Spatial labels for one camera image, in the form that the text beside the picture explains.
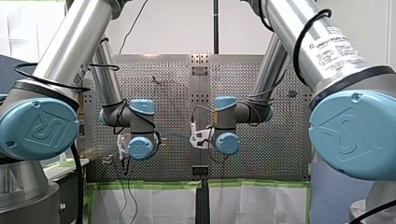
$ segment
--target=vertical metal post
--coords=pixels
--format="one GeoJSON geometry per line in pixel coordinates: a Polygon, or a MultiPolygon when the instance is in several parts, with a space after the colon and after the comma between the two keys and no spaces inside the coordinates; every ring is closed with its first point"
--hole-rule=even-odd
{"type": "Polygon", "coordinates": [[[219,54],[219,0],[213,0],[214,54],[219,54]]]}

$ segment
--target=wire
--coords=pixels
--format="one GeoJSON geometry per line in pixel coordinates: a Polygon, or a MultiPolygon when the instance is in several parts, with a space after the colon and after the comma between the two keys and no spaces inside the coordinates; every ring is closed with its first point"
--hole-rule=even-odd
{"type": "Polygon", "coordinates": [[[76,224],[82,224],[82,215],[84,209],[84,180],[83,180],[84,177],[82,175],[82,167],[81,167],[81,162],[79,160],[76,144],[73,143],[70,148],[72,150],[73,158],[76,164],[77,184],[78,184],[78,210],[77,210],[76,224]]]}
{"type": "Polygon", "coordinates": [[[259,111],[258,111],[256,108],[254,108],[254,106],[250,105],[250,104],[247,103],[247,102],[238,101],[238,103],[240,103],[240,104],[242,104],[242,105],[246,105],[246,106],[249,108],[249,110],[253,110],[253,111],[256,113],[257,117],[259,118],[259,122],[255,123],[255,124],[249,123],[248,125],[250,125],[250,126],[252,126],[252,127],[257,127],[257,126],[259,126],[259,125],[260,125],[260,122],[262,122],[262,116],[260,115],[259,111]]]}
{"type": "Polygon", "coordinates": [[[134,207],[136,208],[136,209],[134,210],[134,217],[132,218],[130,224],[134,223],[134,220],[135,220],[136,217],[137,217],[137,211],[139,210],[139,206],[138,206],[138,204],[137,204],[137,200],[136,200],[136,198],[134,197],[134,195],[132,194],[131,188],[130,188],[130,185],[129,185],[129,181],[130,181],[130,179],[131,179],[131,174],[132,174],[132,172],[134,171],[134,166],[135,166],[135,163],[134,163],[133,167],[131,168],[131,173],[129,173],[129,175],[128,175],[128,181],[127,181],[127,183],[128,183],[128,191],[129,191],[129,194],[131,195],[132,199],[134,200],[134,207]]]}
{"type": "Polygon", "coordinates": [[[124,104],[123,104],[122,107],[119,108],[119,111],[117,112],[116,123],[113,126],[113,133],[114,134],[120,134],[125,129],[125,127],[122,127],[119,131],[117,131],[117,126],[121,126],[120,118],[122,116],[123,110],[128,105],[128,102],[126,101],[126,99],[123,99],[122,101],[124,102],[124,104]]]}
{"type": "Polygon", "coordinates": [[[227,161],[227,159],[228,159],[228,156],[224,156],[224,158],[223,158],[223,161],[218,161],[218,160],[216,160],[216,158],[212,155],[212,152],[211,152],[211,150],[210,150],[210,143],[212,142],[212,139],[210,138],[210,135],[212,135],[212,130],[213,130],[213,127],[215,126],[215,124],[213,124],[212,126],[209,126],[208,127],[208,129],[210,129],[210,131],[209,131],[209,136],[207,137],[207,151],[208,151],[208,153],[209,153],[209,158],[210,158],[210,160],[212,160],[213,162],[215,162],[215,163],[224,163],[225,161],[227,161]]]}
{"type": "Polygon", "coordinates": [[[262,0],[259,0],[259,15],[260,15],[260,20],[262,20],[262,24],[265,26],[265,28],[273,32],[274,29],[265,21],[264,15],[262,14],[262,0]]]}
{"type": "Polygon", "coordinates": [[[146,3],[147,3],[148,1],[149,1],[149,0],[146,0],[145,3],[143,3],[142,7],[140,8],[139,13],[138,13],[137,16],[136,16],[136,19],[134,19],[134,23],[132,24],[131,29],[129,30],[128,34],[126,34],[126,36],[124,37],[124,40],[123,40],[123,42],[122,42],[122,45],[121,45],[120,53],[119,53],[119,54],[122,54],[122,49],[125,47],[126,40],[128,39],[128,36],[131,34],[132,30],[134,29],[134,26],[136,25],[136,22],[137,22],[137,20],[139,19],[140,15],[142,14],[142,11],[143,11],[143,9],[145,8],[146,3]]]}
{"type": "Polygon", "coordinates": [[[122,188],[122,193],[123,193],[123,196],[124,196],[125,204],[122,207],[122,210],[120,211],[120,217],[119,217],[120,224],[121,224],[122,213],[125,211],[126,206],[128,205],[128,199],[126,198],[126,193],[125,193],[125,189],[123,188],[122,180],[121,180],[121,188],[122,188]]]}
{"type": "Polygon", "coordinates": [[[192,113],[191,113],[191,122],[194,122],[194,121],[195,121],[195,119],[194,119],[194,114],[195,114],[195,110],[198,109],[198,108],[202,108],[202,109],[208,111],[209,113],[212,113],[212,111],[211,111],[209,108],[207,108],[206,106],[203,106],[203,105],[196,105],[196,106],[194,107],[194,109],[192,110],[192,113]]]}
{"type": "Polygon", "coordinates": [[[116,66],[115,64],[99,64],[99,63],[90,63],[91,67],[104,67],[104,68],[111,68],[113,71],[119,71],[120,67],[116,66]]]}
{"type": "Polygon", "coordinates": [[[297,78],[306,86],[305,79],[303,78],[300,70],[300,65],[299,65],[299,56],[300,56],[300,49],[301,45],[303,44],[303,40],[305,38],[305,35],[308,33],[309,29],[314,25],[315,21],[318,21],[324,17],[331,17],[332,16],[332,11],[330,9],[322,9],[320,12],[318,12],[317,15],[315,15],[313,18],[311,18],[306,25],[304,26],[303,30],[300,32],[296,44],[294,46],[294,52],[293,52],[293,65],[294,65],[294,71],[297,76],[297,78]]]}
{"type": "Polygon", "coordinates": [[[91,90],[90,88],[86,88],[86,87],[67,86],[67,85],[64,85],[62,83],[49,81],[47,79],[40,78],[40,77],[35,77],[35,76],[33,76],[33,75],[21,70],[21,68],[23,68],[23,67],[32,67],[32,66],[37,66],[37,65],[38,65],[38,63],[20,63],[20,64],[17,64],[14,67],[14,70],[17,73],[19,73],[22,76],[24,76],[24,77],[29,77],[29,78],[34,79],[34,80],[36,80],[38,82],[41,82],[43,84],[63,87],[63,88],[67,88],[67,89],[70,89],[70,90],[76,90],[76,91],[90,91],[91,90]]]}
{"type": "Polygon", "coordinates": [[[396,200],[393,200],[389,203],[384,203],[384,204],[378,206],[377,208],[374,208],[374,209],[364,213],[363,215],[353,219],[351,222],[349,222],[349,224],[361,224],[361,221],[366,219],[367,217],[370,217],[374,214],[377,214],[377,213],[384,211],[385,209],[391,208],[395,205],[396,205],[396,200]]]}
{"type": "Polygon", "coordinates": [[[259,94],[256,94],[256,95],[249,95],[249,98],[252,98],[252,97],[260,97],[260,96],[263,96],[263,95],[265,95],[265,94],[267,94],[267,93],[273,91],[276,87],[278,87],[278,86],[280,85],[280,83],[283,81],[285,75],[286,75],[286,72],[283,73],[282,77],[280,77],[280,79],[277,81],[277,83],[275,83],[274,86],[273,86],[270,90],[268,90],[268,91],[263,91],[263,92],[261,92],[261,93],[259,93],[259,94]]]}
{"type": "MultiPolygon", "coordinates": [[[[70,90],[76,90],[76,91],[80,91],[80,92],[90,91],[91,90],[90,88],[86,88],[86,87],[68,86],[68,85],[64,85],[62,83],[50,81],[50,80],[47,80],[47,79],[44,79],[44,78],[41,78],[41,77],[35,77],[35,76],[33,76],[33,75],[21,70],[23,67],[32,67],[32,66],[37,66],[37,65],[38,65],[38,63],[20,63],[20,64],[17,64],[14,67],[14,70],[17,73],[19,73],[20,75],[24,76],[24,77],[29,77],[29,78],[34,79],[34,80],[36,80],[38,82],[41,82],[43,84],[63,87],[63,88],[67,88],[67,89],[70,89],[70,90]]],[[[120,68],[118,66],[114,65],[114,64],[96,64],[96,63],[91,63],[90,66],[92,66],[92,67],[108,67],[108,68],[113,69],[114,71],[119,71],[120,70],[120,68]]]]}
{"type": "Polygon", "coordinates": [[[144,120],[146,123],[148,123],[149,125],[151,125],[154,129],[155,129],[155,123],[153,123],[151,120],[146,119],[145,117],[141,116],[139,113],[136,113],[135,111],[131,110],[132,113],[134,113],[138,118],[144,120]]]}

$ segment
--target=metal bracket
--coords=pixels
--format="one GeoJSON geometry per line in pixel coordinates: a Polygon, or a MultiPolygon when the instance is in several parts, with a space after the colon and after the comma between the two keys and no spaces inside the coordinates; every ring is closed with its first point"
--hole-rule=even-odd
{"type": "Polygon", "coordinates": [[[209,134],[213,135],[213,130],[205,129],[197,132],[196,123],[191,124],[191,137],[190,143],[193,147],[200,149],[214,148],[212,143],[208,142],[208,139],[212,138],[209,134]]]}
{"type": "Polygon", "coordinates": [[[192,54],[191,55],[191,73],[193,76],[209,75],[209,55],[192,54]]]}

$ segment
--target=robotic arm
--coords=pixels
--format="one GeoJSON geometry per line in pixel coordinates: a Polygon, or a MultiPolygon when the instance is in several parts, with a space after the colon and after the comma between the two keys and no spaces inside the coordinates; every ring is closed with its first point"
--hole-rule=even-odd
{"type": "Polygon", "coordinates": [[[262,10],[275,33],[249,100],[216,98],[213,146],[234,154],[240,148],[236,123],[271,118],[268,102],[289,54],[297,76],[313,92],[309,134],[321,158],[359,179],[395,179],[395,72],[366,62],[331,24],[330,10],[319,10],[312,0],[248,2],[255,12],[262,10]]]}
{"type": "MultiPolygon", "coordinates": [[[[75,142],[76,90],[84,89],[80,86],[93,55],[94,63],[112,63],[102,36],[125,3],[75,1],[32,78],[18,81],[0,107],[0,127],[7,130],[0,137],[0,153],[20,161],[45,160],[75,142]]],[[[128,153],[136,160],[149,158],[158,144],[153,102],[134,99],[127,104],[110,69],[94,67],[93,77],[103,105],[100,119],[112,127],[131,127],[128,153]]]]}

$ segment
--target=perforated metal panel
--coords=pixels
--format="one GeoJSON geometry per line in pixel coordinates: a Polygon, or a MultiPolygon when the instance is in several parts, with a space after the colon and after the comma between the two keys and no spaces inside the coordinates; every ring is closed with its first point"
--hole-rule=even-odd
{"type": "MultiPolygon", "coordinates": [[[[219,95],[247,99],[259,73],[262,56],[211,55],[208,64],[210,79],[201,76],[196,82],[197,76],[191,75],[190,55],[124,55],[117,56],[115,62],[120,66],[118,78],[123,97],[128,100],[153,98],[157,130],[165,138],[154,158],[136,164],[132,178],[191,180],[192,165],[206,161],[200,160],[196,154],[199,149],[191,148],[188,139],[193,106],[191,101],[197,100],[193,97],[205,97],[208,94],[211,105],[219,95]],[[207,85],[210,92],[198,94],[197,90],[208,90],[202,88],[207,85]]],[[[310,156],[304,130],[308,98],[309,94],[290,66],[276,92],[274,118],[256,128],[247,124],[238,125],[237,131],[242,138],[241,151],[228,159],[225,166],[210,162],[209,178],[304,180],[310,156]],[[289,91],[297,91],[297,97],[290,98],[289,91]]],[[[112,128],[101,124],[98,119],[101,106],[94,89],[92,93],[87,93],[85,107],[87,155],[92,160],[87,173],[88,180],[122,179],[117,136],[113,134],[112,128]]],[[[211,123],[210,120],[201,122],[202,127],[211,123]]],[[[215,149],[212,154],[218,160],[221,159],[215,149]]]]}
{"type": "MultiPolygon", "coordinates": [[[[138,162],[131,177],[144,180],[190,180],[190,55],[127,55],[117,56],[114,60],[120,67],[117,74],[123,97],[128,100],[153,99],[156,130],[163,137],[163,144],[155,157],[138,162]]],[[[92,164],[88,172],[89,181],[121,179],[123,174],[118,161],[117,136],[113,134],[112,128],[103,125],[97,118],[101,106],[96,91],[92,93],[91,104],[94,147],[90,153],[92,164]],[[109,155],[113,155],[111,163],[108,163],[109,155]]]]}
{"type": "MultiPolygon", "coordinates": [[[[216,96],[231,95],[246,100],[254,88],[262,57],[211,56],[210,96],[212,109],[216,96]]],[[[223,164],[210,163],[211,178],[259,178],[303,180],[307,175],[308,153],[304,153],[305,87],[290,65],[274,100],[274,117],[259,127],[238,124],[240,152],[223,164]],[[291,98],[290,91],[297,91],[291,98]]],[[[221,155],[213,150],[214,157],[221,155]]]]}

